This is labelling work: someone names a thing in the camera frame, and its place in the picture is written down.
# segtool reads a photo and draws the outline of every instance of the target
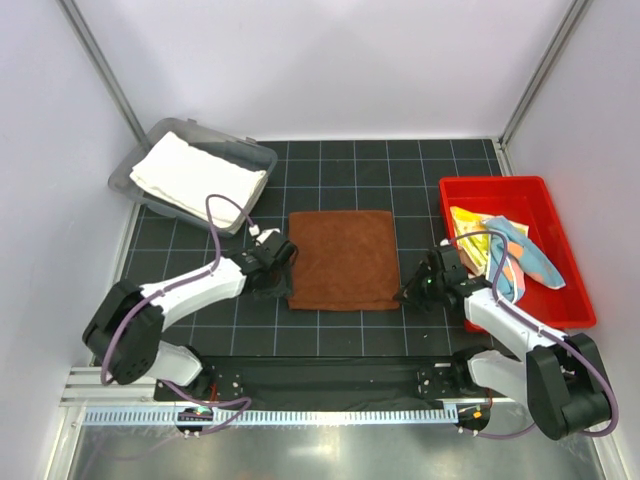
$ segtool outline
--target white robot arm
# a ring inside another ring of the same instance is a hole
[[[277,229],[265,230],[252,241],[250,248],[229,258],[221,257],[210,274],[211,264],[159,283],[116,283],[86,328],[84,343],[103,361],[125,315],[145,298],[153,297],[127,326],[116,345],[109,372],[123,385],[146,375],[179,385],[194,398],[209,398],[212,367],[193,348],[172,345],[160,337],[175,322],[209,304],[243,293],[258,292],[265,297],[290,293],[289,262],[296,247]],[[193,277],[201,278],[169,288]],[[166,292],[157,296],[158,291]]]
[[[514,305],[505,309],[490,287],[483,277],[468,278],[455,247],[445,245],[427,252],[396,299],[423,310],[444,304],[449,314],[464,315],[514,354],[510,358],[482,347],[456,352],[461,390],[479,386],[500,392],[528,407],[536,425],[555,440],[612,418],[595,342],[582,333],[568,336],[552,329]],[[569,344],[600,380],[554,338]]]

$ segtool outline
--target colorful cloth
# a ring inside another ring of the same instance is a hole
[[[557,290],[565,286],[560,272],[553,266],[547,256],[505,217],[494,217],[483,221],[489,230],[503,233],[508,240],[508,257],[503,268],[503,275],[498,277],[498,290],[513,303],[522,298],[525,292],[524,274],[538,283]],[[500,237],[491,236],[489,246],[489,262],[486,278],[495,277],[498,263],[504,252],[504,243]]]

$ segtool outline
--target black grid mat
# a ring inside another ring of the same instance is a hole
[[[438,182],[447,176],[500,175],[489,140],[269,142],[280,161],[251,212],[261,228],[287,230],[290,212],[393,212],[402,281],[426,248],[445,236]],[[223,249],[243,246],[246,228]],[[169,279],[213,259],[208,233],[143,208],[123,277]],[[450,355],[472,345],[502,347],[469,334],[437,309],[386,312],[292,311],[287,302],[249,296],[210,305],[164,333],[203,355]]]

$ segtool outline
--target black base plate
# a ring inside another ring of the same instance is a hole
[[[216,369],[218,400],[252,399],[252,409],[384,411],[439,408],[462,395],[451,357],[206,357]],[[178,401],[156,387],[157,401]]]

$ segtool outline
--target white towel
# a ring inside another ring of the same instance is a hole
[[[254,192],[264,186],[266,175],[264,170],[252,172],[191,147],[169,132],[129,176],[145,192],[207,220],[207,195],[225,195],[246,207]],[[210,207],[218,228],[230,227],[241,215],[236,207],[219,198],[212,199]]]

